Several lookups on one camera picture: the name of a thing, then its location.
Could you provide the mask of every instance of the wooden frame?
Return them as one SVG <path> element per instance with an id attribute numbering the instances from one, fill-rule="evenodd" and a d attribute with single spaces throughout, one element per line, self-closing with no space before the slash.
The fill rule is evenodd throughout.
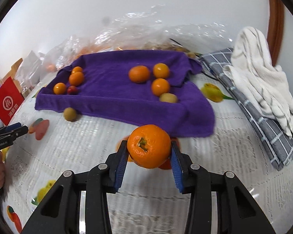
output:
<path id="1" fill-rule="evenodd" d="M 272 65 L 275 66 L 279 57 L 284 29 L 284 4 L 280 0 L 269 0 L 270 18 L 267 42 Z"/>
<path id="2" fill-rule="evenodd" d="M 16 86 L 16 88 L 18 89 L 18 91 L 20 93 L 22 93 L 21 85 L 20 85 L 19 81 L 14 79 L 14 77 L 15 77 L 16 71 L 17 71 L 18 67 L 20 66 L 20 64 L 22 63 L 22 61 L 23 61 L 23 59 L 20 58 L 16 63 L 14 63 L 11 66 L 11 70 L 2 79 L 2 82 L 5 82 L 5 80 L 7 80 L 9 77 L 11 77 L 13 82 L 14 82 L 14 84 L 15 84 L 15 86 Z"/>

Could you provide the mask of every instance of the red fruit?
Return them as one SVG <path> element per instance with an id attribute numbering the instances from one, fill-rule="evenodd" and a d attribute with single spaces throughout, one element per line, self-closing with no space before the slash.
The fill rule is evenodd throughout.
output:
<path id="1" fill-rule="evenodd" d="M 36 127 L 36 140 L 37 141 L 40 141 L 44 135 L 46 134 L 47 130 L 48 130 L 48 127 L 49 127 L 49 120 L 48 119 L 45 119 L 44 121 L 41 121 L 37 127 Z"/>
<path id="2" fill-rule="evenodd" d="M 170 140 L 175 141 L 177 143 L 179 150 L 181 151 L 179 140 L 176 137 L 171 137 Z M 170 165 L 170 159 L 167 159 L 166 162 L 164 162 L 158 168 L 162 170 L 171 170 L 172 166 Z"/>
<path id="3" fill-rule="evenodd" d="M 30 125 L 29 129 L 28 129 L 28 133 L 32 134 L 36 131 L 36 127 L 38 126 L 38 124 L 43 121 L 43 118 L 39 118 L 37 119 L 33 124 Z"/>
<path id="4" fill-rule="evenodd" d="M 15 227 L 16 227 L 18 233 L 21 233 L 22 232 L 22 224 L 21 224 L 20 219 L 18 218 L 18 215 L 15 212 L 13 212 L 11 215 L 13 217 L 13 222 L 15 224 Z"/>
<path id="5" fill-rule="evenodd" d="M 69 95 L 76 95 L 78 93 L 78 89 L 76 86 L 70 86 L 67 88 L 67 94 Z"/>

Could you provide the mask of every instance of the white towel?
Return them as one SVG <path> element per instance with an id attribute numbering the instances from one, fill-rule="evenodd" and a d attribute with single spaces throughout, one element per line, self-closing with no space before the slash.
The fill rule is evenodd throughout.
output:
<path id="1" fill-rule="evenodd" d="M 261 31 L 246 27 L 239 33 L 231 63 L 224 67 L 225 75 L 263 116 L 276 119 L 284 133 L 293 137 L 293 98 L 287 77 L 281 66 L 272 66 Z"/>

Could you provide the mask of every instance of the mandarin orange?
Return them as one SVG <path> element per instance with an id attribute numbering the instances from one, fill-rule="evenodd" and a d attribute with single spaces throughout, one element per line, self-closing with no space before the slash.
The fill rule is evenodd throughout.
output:
<path id="1" fill-rule="evenodd" d="M 75 72 L 82 72 L 82 67 L 77 66 L 77 67 L 73 68 L 71 73 L 73 74 Z"/>
<path id="2" fill-rule="evenodd" d="M 146 66 L 136 66 L 129 70 L 129 79 L 134 83 L 144 83 L 150 78 L 150 71 Z"/>
<path id="3" fill-rule="evenodd" d="M 163 78 L 155 79 L 151 85 L 152 93 L 159 97 L 163 93 L 167 93 L 170 90 L 170 85 L 167 80 Z"/>
<path id="4" fill-rule="evenodd" d="M 66 85 L 64 83 L 57 83 L 54 87 L 53 87 L 53 92 L 56 95 L 61 95 L 64 94 L 66 92 Z"/>
<path id="5" fill-rule="evenodd" d="M 158 63 L 155 64 L 155 66 L 153 67 L 153 75 L 156 78 L 164 78 L 166 79 L 167 77 L 169 77 L 169 68 L 166 64 L 164 63 Z"/>
<path id="6" fill-rule="evenodd" d="M 169 135 L 156 125 L 136 128 L 128 138 L 127 149 L 133 161 L 144 168 L 162 165 L 171 153 Z"/>
<path id="7" fill-rule="evenodd" d="M 84 80 L 85 80 L 85 76 L 80 71 L 72 73 L 68 78 L 69 83 L 73 86 L 78 86 L 82 84 Z"/>

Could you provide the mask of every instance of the small apple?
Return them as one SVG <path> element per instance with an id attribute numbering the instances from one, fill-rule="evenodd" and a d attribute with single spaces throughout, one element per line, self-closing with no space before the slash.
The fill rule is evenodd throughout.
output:
<path id="1" fill-rule="evenodd" d="M 67 88 L 68 95 L 76 95 L 78 93 L 78 89 L 76 86 L 70 86 Z"/>

